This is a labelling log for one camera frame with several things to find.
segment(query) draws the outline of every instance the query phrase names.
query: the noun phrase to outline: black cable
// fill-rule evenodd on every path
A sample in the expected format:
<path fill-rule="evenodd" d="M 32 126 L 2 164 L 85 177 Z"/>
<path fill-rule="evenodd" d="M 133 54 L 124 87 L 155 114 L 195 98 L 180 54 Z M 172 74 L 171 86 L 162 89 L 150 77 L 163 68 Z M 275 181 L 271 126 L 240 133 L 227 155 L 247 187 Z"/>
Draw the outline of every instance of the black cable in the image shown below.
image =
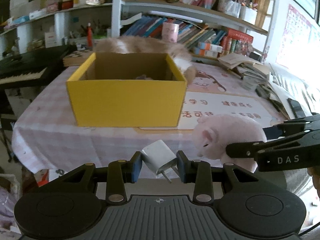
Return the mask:
<path fill-rule="evenodd" d="M 307 233 L 309 233 L 310 231 L 312 231 L 313 229 L 315 229 L 316 227 L 320 226 L 320 222 L 315 224 L 314 226 L 312 226 L 311 228 L 307 229 L 306 231 L 302 232 L 301 234 L 299 234 L 299 236 L 303 236 Z"/>

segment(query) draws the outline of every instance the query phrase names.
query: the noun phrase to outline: checkered tablecloth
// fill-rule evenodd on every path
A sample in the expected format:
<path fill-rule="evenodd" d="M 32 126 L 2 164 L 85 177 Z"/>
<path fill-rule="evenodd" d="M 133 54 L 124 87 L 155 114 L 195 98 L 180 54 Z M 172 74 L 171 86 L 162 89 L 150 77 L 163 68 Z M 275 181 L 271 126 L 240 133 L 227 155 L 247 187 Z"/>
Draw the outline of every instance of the checkered tablecloth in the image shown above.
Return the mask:
<path fill-rule="evenodd" d="M 254 96 L 253 92 L 240 87 L 239 78 L 227 74 L 224 70 L 209 65 L 195 65 L 198 69 L 219 77 L 216 79 L 228 92 Z M 59 75 L 15 123 L 12 136 L 13 151 L 30 171 L 70 171 L 87 162 L 95 163 L 97 167 L 107 166 L 115 160 L 129 160 L 135 151 L 140 151 L 159 139 L 162 139 L 173 152 L 183 150 L 190 159 L 196 159 L 191 131 L 77 127 L 65 85 L 76 69 L 76 66 L 69 67 Z M 215 166 L 220 165 L 219 161 L 209 162 Z M 143 167 L 140 177 L 155 176 Z"/>

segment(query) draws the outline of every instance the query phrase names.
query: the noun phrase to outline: chessboard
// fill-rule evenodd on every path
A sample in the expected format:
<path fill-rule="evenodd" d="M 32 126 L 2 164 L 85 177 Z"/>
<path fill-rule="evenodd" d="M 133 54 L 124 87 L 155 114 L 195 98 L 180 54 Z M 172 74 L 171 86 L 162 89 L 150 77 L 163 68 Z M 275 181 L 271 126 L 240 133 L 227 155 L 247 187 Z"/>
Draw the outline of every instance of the chessboard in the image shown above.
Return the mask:
<path fill-rule="evenodd" d="M 79 66 L 84 63 L 87 58 L 91 55 L 92 50 L 77 50 L 63 58 L 63 65 L 65 67 Z"/>

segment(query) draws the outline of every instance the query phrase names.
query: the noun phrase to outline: silver screw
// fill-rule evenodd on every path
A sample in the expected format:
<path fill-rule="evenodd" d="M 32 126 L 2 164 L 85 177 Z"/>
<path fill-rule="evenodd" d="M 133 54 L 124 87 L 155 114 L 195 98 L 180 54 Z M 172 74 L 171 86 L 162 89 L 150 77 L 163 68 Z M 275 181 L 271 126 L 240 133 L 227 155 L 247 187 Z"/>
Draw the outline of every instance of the silver screw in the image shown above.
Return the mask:
<path fill-rule="evenodd" d="M 199 202 L 208 202 L 211 199 L 212 198 L 207 194 L 200 194 L 200 195 L 196 196 L 196 200 Z"/>
<path fill-rule="evenodd" d="M 120 194 L 113 194 L 109 196 L 109 200 L 112 202 L 120 202 L 124 200 L 124 197 Z"/>

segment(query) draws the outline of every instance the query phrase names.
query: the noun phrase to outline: metal prong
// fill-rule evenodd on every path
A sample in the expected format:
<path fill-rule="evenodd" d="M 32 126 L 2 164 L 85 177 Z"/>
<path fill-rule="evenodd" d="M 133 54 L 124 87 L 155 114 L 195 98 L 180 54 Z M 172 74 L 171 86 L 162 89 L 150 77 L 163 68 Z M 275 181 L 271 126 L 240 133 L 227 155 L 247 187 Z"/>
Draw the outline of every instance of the metal prong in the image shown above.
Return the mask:
<path fill-rule="evenodd" d="M 167 175 L 164 173 L 164 171 L 161 171 L 161 174 L 164 176 L 164 178 L 167 180 L 167 182 L 172 183 L 172 181 L 167 177 Z"/>
<path fill-rule="evenodd" d="M 180 177 L 179 171 L 178 171 L 177 167 L 176 167 L 176 166 L 172 166 L 171 168 L 172 168 L 173 171 Z"/>

